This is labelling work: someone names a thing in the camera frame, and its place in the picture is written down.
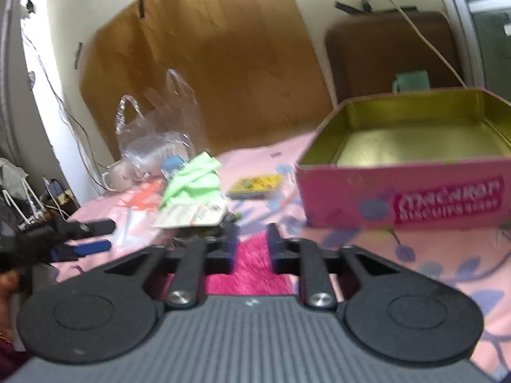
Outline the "person's left hand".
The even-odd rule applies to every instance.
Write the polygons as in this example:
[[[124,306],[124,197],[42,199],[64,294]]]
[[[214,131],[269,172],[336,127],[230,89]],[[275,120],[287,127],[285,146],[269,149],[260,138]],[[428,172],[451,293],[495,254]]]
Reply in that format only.
[[[0,328],[1,339],[12,342],[14,331],[11,322],[11,297],[17,293],[20,276],[18,271],[5,272],[0,277]]]

